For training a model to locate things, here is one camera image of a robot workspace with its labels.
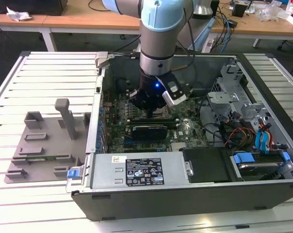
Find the blue cable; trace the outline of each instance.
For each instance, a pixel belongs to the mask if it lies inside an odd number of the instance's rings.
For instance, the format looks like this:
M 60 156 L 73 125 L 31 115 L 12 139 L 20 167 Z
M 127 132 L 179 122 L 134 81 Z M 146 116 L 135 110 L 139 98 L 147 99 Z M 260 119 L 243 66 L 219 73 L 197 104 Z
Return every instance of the blue cable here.
M 226 46 L 227 46 L 227 44 L 228 44 L 228 38 L 229 38 L 229 23 L 228 23 L 227 18 L 223 18 L 223 19 L 225 19 L 225 21 L 226 21 L 226 25 L 227 25 L 227 28 L 228 28 L 228 32 L 226 33 L 225 42 L 224 42 L 224 45 L 223 45 L 223 47 L 222 47 L 220 53 L 222 53 L 222 52 L 225 50 L 225 48 L 226 48 Z

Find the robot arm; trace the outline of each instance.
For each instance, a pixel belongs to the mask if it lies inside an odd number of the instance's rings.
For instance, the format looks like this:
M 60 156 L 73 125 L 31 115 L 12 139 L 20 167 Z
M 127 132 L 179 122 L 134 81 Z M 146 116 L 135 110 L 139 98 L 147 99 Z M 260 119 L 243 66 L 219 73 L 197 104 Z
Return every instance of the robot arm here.
M 151 113 L 186 100 L 170 70 L 178 35 L 192 17 L 196 1 L 103 0 L 107 9 L 141 19 L 140 84 L 130 95 L 137 107 Z

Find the motherboard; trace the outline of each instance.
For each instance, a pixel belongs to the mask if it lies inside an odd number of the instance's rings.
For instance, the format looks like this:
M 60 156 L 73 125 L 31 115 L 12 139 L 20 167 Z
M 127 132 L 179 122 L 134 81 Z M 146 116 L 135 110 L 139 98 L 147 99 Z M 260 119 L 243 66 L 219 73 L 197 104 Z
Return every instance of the motherboard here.
M 126 95 L 104 97 L 108 153 L 178 151 L 208 145 L 197 117 L 197 98 L 153 112 L 138 109 Z

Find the warning label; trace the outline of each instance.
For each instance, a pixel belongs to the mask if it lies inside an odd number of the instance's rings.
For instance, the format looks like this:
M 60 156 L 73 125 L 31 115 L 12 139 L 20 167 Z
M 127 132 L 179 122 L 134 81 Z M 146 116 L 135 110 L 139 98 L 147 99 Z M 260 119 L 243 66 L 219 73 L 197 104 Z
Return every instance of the warning label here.
M 164 184 L 161 159 L 127 159 L 126 184 L 128 186 Z

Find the aluminum profile table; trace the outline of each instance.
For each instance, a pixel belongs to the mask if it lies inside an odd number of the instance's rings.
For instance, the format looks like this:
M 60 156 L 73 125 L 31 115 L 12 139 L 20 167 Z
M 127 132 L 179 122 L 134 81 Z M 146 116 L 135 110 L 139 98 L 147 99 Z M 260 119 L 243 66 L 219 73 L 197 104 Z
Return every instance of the aluminum profile table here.
M 53 105 L 58 97 L 69 98 L 75 116 L 91 111 L 95 55 L 32 52 L 20 56 L 0 87 L 0 233 L 293 232 L 293 199 L 270 210 L 91 222 L 65 192 L 65 181 L 4 183 L 28 111 L 56 116 Z
M 276 58 L 267 57 L 263 53 L 247 53 L 245 55 L 276 100 L 293 121 L 293 77 L 291 74 Z M 251 83 L 248 84 L 248 88 L 254 99 L 257 102 L 261 102 L 260 96 L 257 95 Z

